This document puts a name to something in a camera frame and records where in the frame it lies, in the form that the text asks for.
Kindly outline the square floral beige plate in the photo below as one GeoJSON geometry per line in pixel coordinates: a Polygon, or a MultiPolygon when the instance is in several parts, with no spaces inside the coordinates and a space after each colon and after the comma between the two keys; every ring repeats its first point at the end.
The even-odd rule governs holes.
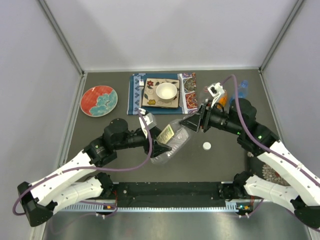
{"type": "Polygon", "coordinates": [[[179,107],[180,99],[180,81],[167,78],[148,78],[144,90],[142,91],[142,107],[155,107],[155,108],[169,108],[176,109],[179,107]],[[177,95],[171,101],[164,101],[156,94],[156,89],[159,84],[172,83],[177,87],[177,95]]]}

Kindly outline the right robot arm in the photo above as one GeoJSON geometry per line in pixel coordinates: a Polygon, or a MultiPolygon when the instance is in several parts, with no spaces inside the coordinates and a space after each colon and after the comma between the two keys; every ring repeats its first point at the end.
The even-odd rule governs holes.
{"type": "Polygon", "coordinates": [[[274,132],[258,123],[256,114],[256,108],[247,99],[239,98],[231,102],[229,111],[204,103],[196,113],[179,123],[194,132],[216,128],[237,135],[237,143],[244,150],[269,165],[288,183],[283,186],[243,171],[235,175],[232,183],[220,186],[222,198],[254,196],[268,200],[319,231],[320,178],[297,160],[274,132]]]}

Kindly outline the red and teal plate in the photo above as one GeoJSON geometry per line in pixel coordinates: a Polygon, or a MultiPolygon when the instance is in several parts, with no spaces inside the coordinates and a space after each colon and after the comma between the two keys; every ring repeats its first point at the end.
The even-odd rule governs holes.
{"type": "Polygon", "coordinates": [[[81,111],[89,117],[98,118],[109,114],[118,103],[118,94],[110,86],[97,85],[88,89],[80,100],[81,111]]]}

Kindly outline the white ceramic bowl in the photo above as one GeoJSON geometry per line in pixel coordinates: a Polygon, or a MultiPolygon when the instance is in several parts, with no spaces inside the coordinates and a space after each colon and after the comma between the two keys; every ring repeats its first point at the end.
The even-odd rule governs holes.
{"type": "Polygon", "coordinates": [[[170,82],[163,82],[156,88],[156,95],[163,101],[172,101],[177,93],[177,87],[170,82]]]}

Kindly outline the black floral square plate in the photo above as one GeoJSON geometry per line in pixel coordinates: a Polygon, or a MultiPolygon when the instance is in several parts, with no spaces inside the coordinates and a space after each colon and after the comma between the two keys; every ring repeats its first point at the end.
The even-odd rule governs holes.
{"type": "Polygon", "coordinates": [[[290,185],[272,167],[262,162],[257,157],[254,157],[251,152],[247,153],[247,165],[248,165],[248,170],[251,173],[253,173],[254,175],[257,175],[258,177],[268,182],[272,182],[274,184],[278,184],[286,187],[290,185]]]}

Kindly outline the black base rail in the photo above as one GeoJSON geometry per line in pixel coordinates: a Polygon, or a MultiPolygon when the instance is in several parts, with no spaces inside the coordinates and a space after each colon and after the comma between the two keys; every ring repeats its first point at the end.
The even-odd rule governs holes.
{"type": "Polygon", "coordinates": [[[120,182],[109,196],[91,200],[115,200],[121,208],[201,208],[223,207],[225,201],[245,199],[232,183],[221,182],[120,182]]]}

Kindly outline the clear bottle white cap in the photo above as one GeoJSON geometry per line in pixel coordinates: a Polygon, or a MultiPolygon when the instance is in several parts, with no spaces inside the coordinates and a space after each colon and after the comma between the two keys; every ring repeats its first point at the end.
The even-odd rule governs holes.
{"type": "Polygon", "coordinates": [[[194,135],[192,130],[180,124],[181,120],[175,119],[171,121],[158,136],[157,140],[171,147],[171,150],[151,158],[150,160],[153,164],[162,165],[167,163],[194,135]]]}

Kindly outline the orange juice bottle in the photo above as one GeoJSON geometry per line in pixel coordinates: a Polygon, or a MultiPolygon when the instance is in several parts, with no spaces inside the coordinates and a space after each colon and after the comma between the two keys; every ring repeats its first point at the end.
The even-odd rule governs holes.
{"type": "Polygon", "coordinates": [[[228,93],[227,91],[225,90],[224,93],[220,96],[219,100],[218,100],[218,103],[225,107],[227,105],[227,102],[228,102],[228,93]]]}

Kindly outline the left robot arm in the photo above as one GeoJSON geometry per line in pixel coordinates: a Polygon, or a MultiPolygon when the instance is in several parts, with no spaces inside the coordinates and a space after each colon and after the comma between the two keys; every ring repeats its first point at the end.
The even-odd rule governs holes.
{"type": "Polygon", "coordinates": [[[114,184],[105,166],[117,158],[119,150],[142,147],[150,160],[171,151],[158,141],[162,132],[152,114],[139,119],[140,128],[130,131],[122,118],[113,119],[102,136],[91,141],[69,162],[47,175],[17,187],[18,200],[31,227],[47,222],[60,210],[91,198],[109,198],[114,184]]]}

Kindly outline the blue patterned placemat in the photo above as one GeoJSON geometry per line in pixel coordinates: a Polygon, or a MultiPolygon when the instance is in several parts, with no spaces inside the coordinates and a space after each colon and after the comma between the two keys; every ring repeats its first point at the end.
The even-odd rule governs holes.
{"type": "Polygon", "coordinates": [[[128,115],[136,115],[139,108],[146,109],[154,115],[187,115],[198,108],[196,74],[187,73],[135,73],[130,77],[128,89],[128,115]],[[180,81],[178,108],[160,108],[142,106],[142,94],[147,79],[171,79],[180,81]],[[139,87],[143,79],[144,87],[139,87]]]}

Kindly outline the blue label water bottle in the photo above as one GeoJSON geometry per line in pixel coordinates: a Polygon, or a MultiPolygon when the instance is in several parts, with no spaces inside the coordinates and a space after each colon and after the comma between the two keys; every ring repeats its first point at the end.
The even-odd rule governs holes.
{"type": "Polygon", "coordinates": [[[247,80],[243,80],[237,87],[238,98],[245,99],[248,95],[249,83],[247,80]]]}

